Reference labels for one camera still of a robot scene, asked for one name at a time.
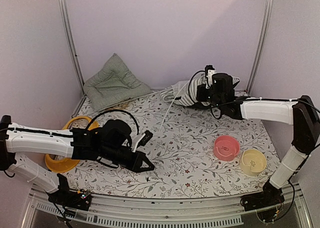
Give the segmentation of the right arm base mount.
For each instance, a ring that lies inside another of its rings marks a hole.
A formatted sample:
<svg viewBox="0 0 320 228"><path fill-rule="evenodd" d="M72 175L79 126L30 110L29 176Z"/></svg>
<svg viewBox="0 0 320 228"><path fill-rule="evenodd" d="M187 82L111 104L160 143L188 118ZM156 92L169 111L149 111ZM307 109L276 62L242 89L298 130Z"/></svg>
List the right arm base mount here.
<svg viewBox="0 0 320 228"><path fill-rule="evenodd" d="M245 211L269 207L276 204L281 204L285 201L282 189L275 188L268 180L262 187L261 192L243 195L240 199L240 204Z"/></svg>

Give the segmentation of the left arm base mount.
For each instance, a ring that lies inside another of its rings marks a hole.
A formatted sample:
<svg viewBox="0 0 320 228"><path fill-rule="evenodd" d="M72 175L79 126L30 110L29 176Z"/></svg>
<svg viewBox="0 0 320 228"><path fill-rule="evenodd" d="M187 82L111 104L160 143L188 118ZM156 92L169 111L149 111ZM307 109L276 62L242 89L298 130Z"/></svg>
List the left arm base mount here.
<svg viewBox="0 0 320 228"><path fill-rule="evenodd" d="M88 189L71 190L65 176L58 173L57 177L58 190L47 193L48 200L64 207L88 211L92 201L91 191Z"/></svg>

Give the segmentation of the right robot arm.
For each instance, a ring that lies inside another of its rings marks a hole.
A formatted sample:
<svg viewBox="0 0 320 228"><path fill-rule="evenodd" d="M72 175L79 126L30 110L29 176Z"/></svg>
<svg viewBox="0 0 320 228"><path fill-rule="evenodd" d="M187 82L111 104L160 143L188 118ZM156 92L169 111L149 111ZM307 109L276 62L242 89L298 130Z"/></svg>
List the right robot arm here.
<svg viewBox="0 0 320 228"><path fill-rule="evenodd" d="M251 91L253 96L267 98L296 98L309 95L315 105L320 107L320 74L316 70L296 71L293 73L280 71L267 74L262 72L254 80ZM269 137L282 159L293 139L293 128L280 122L263 121ZM293 177L305 193L313 192L320 187L320 149L312 153L311 158L302 170Z"/></svg>

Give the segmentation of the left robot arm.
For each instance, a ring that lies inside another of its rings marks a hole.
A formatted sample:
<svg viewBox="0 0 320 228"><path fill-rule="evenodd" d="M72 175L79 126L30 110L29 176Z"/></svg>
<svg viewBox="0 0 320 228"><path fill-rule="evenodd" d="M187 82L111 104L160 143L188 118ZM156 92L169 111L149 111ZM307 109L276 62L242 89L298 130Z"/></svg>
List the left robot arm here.
<svg viewBox="0 0 320 228"><path fill-rule="evenodd" d="M52 168L44 169L24 153L53 154L102 165L109 160L136 173L153 171L155 166L147 155L137 150L145 146L153 134L145 131L132 139L131 132L131 128L118 119L94 129L42 130L18 125L9 115L4 115L0 120L0 169L19 174L45 192L54 193L62 204L69 205L75 198L66 178L52 174Z"/></svg>

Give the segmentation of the green striped pet tent fabric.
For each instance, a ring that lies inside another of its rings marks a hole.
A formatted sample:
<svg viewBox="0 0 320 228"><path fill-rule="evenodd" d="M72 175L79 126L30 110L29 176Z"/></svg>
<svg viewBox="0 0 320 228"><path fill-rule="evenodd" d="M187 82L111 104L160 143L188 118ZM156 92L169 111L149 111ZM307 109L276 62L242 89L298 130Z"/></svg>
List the green striped pet tent fabric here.
<svg viewBox="0 0 320 228"><path fill-rule="evenodd" d="M196 106L198 108L203 108L203 109L207 109L210 107L210 104L207 102L198 102L196 100L196 95L197 95L197 86L201 85L201 84L206 84L206 76L202 75L199 78L195 78L192 79L190 81L186 81L186 95L185 97L188 97L188 100L190 102L190 104L188 106L185 107L191 107L191 106Z"/></svg>

